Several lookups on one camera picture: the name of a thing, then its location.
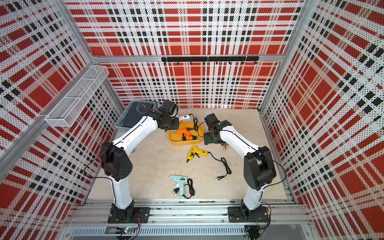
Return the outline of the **white hot glue gun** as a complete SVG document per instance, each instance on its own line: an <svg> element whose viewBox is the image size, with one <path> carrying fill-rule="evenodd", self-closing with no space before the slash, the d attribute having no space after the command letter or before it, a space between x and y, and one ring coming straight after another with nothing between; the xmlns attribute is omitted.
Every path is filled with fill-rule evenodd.
<svg viewBox="0 0 384 240"><path fill-rule="evenodd" d="M197 132L199 130L199 122L198 122L198 118L194 116L194 114L188 114L188 115L184 115L182 117L179 117L179 122L181 123L182 121L184 120L189 120L189 119L192 119L193 121L193 130L195 132Z"/></svg>

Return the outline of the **orange hot glue gun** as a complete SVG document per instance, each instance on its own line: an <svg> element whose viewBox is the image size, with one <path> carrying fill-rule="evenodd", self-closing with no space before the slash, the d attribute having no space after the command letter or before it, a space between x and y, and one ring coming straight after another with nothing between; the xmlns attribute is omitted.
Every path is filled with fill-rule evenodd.
<svg viewBox="0 0 384 240"><path fill-rule="evenodd" d="M179 129L177 131L173 131L174 134L182 135L182 141L191 141L196 140L197 136L194 136L190 133L190 130L193 130L192 128L183 128Z"/></svg>

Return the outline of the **yellow storage box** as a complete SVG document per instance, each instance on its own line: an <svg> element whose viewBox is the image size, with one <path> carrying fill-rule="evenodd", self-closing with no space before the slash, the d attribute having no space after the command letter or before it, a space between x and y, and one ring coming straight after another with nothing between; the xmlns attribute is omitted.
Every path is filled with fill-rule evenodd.
<svg viewBox="0 0 384 240"><path fill-rule="evenodd" d="M194 130L190 130L190 133L194 136L197 136L196 140L191 141L182 141L182 135L174 134L173 131L168 131L168 139L174 146L182 146L182 145L195 145L201 143L203 141L204 128L201 123L199 123L200 127L197 132ZM182 122L180 123L179 129L183 128L193 128L193 122Z"/></svg>

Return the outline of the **yellow hot glue gun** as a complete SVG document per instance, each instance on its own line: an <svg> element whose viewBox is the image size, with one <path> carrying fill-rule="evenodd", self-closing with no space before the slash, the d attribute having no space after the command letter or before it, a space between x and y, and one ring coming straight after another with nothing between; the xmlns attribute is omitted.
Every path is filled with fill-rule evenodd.
<svg viewBox="0 0 384 240"><path fill-rule="evenodd" d="M194 157L200 157L200 156L208 156L210 155L214 160L220 162L223 164L223 166L225 167L225 170L226 170L226 173L225 175L223 176L218 176L216 177L216 180L221 180L223 178L225 178L226 176L228 175L231 175L232 174L232 170L231 168L229 167L227 161L225 158L215 158L214 155L211 153L211 152L208 152L208 151L205 151L205 150L200 150L197 146L192 146L189 150L189 153L188 153L188 156L187 156L187 161L186 163L188 163L189 161L191 161Z"/></svg>

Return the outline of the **light blue hot glue gun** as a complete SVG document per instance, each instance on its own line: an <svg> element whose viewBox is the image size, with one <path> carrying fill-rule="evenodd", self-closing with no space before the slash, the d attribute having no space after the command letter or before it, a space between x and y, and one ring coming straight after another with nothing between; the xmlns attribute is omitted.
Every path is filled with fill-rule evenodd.
<svg viewBox="0 0 384 240"><path fill-rule="evenodd" d="M191 178L188 178L186 176L180 176L180 175L171 175L169 176L169 178L176 183L173 193L177 194L179 197L190 199L196 194L195 189L193 187L193 180ZM189 188L188 197L185 194L185 186Z"/></svg>

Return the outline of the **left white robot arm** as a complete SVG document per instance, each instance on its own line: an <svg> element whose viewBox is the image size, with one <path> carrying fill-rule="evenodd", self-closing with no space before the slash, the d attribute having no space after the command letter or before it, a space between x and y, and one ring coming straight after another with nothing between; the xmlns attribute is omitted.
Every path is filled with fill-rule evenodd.
<svg viewBox="0 0 384 240"><path fill-rule="evenodd" d="M189 115L179 117L178 109L175 103L166 100L157 110L148 110L139 122L120 138L102 144L101 166L111 181L114 192L113 220L129 221L134 216L134 201L129 189L129 175L133 164L129 155L153 131L178 130L180 122L190 118Z"/></svg>

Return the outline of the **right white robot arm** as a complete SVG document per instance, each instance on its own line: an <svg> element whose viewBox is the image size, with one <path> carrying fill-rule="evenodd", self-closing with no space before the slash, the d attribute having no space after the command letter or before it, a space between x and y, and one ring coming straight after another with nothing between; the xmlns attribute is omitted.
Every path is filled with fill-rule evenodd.
<svg viewBox="0 0 384 240"><path fill-rule="evenodd" d="M275 163L268 147L259 147L239 134L227 120L219 121L215 114L205 117L208 132L204 133L205 145L227 144L244 160L244 179L248 185L242 199L242 211L246 216L261 209L264 190L277 176Z"/></svg>

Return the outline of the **blue-grey plastic basket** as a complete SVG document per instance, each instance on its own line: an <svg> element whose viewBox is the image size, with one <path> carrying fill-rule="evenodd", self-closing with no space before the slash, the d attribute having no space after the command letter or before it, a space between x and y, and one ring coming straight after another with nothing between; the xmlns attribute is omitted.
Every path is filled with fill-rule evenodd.
<svg viewBox="0 0 384 240"><path fill-rule="evenodd" d="M114 127L117 130L126 133L133 128L143 116L145 116L148 110L155 108L155 102L132 100L122 112L121 116L114 124Z"/></svg>

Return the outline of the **green circuit board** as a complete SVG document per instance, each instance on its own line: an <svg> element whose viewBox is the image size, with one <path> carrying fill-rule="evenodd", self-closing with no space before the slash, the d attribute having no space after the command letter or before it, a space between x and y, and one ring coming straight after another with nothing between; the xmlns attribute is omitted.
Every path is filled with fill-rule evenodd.
<svg viewBox="0 0 384 240"><path fill-rule="evenodd" d="M116 227L116 235L125 235L125 234L131 234L131 233L132 233L131 228Z"/></svg>

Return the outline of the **black wall hook rail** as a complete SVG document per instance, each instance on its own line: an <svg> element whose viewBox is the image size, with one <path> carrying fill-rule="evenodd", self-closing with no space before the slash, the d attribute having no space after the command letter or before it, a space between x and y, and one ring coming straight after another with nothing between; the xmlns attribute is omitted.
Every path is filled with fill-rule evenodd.
<svg viewBox="0 0 384 240"><path fill-rule="evenodd" d="M257 62L260 59L259 56L221 56L221 57L162 57L163 63L181 63L181 62Z"/></svg>

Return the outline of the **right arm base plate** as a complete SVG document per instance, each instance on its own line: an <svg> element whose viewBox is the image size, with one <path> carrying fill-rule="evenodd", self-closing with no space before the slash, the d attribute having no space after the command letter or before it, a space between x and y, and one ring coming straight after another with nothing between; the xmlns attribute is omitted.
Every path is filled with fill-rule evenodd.
<svg viewBox="0 0 384 240"><path fill-rule="evenodd" d="M230 223L267 223L269 214L266 207L259 206L255 210L248 210L245 206L228 207Z"/></svg>

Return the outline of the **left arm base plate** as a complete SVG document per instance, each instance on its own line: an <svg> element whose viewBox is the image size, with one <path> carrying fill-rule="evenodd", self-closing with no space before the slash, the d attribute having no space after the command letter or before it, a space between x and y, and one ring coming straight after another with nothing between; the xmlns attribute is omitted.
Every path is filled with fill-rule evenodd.
<svg viewBox="0 0 384 240"><path fill-rule="evenodd" d="M126 210L121 210L112 207L108 218L108 224L145 224L148 222L150 210L150 208L136 207L128 207Z"/></svg>

